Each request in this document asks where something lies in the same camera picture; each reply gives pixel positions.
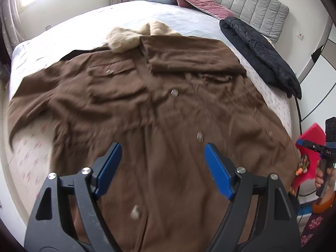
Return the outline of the right hand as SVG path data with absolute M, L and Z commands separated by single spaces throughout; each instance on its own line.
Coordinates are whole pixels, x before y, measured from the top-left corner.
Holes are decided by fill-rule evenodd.
M 315 175 L 316 195 L 319 198 L 330 196 L 335 189 L 335 168 L 325 159 L 318 162 Z

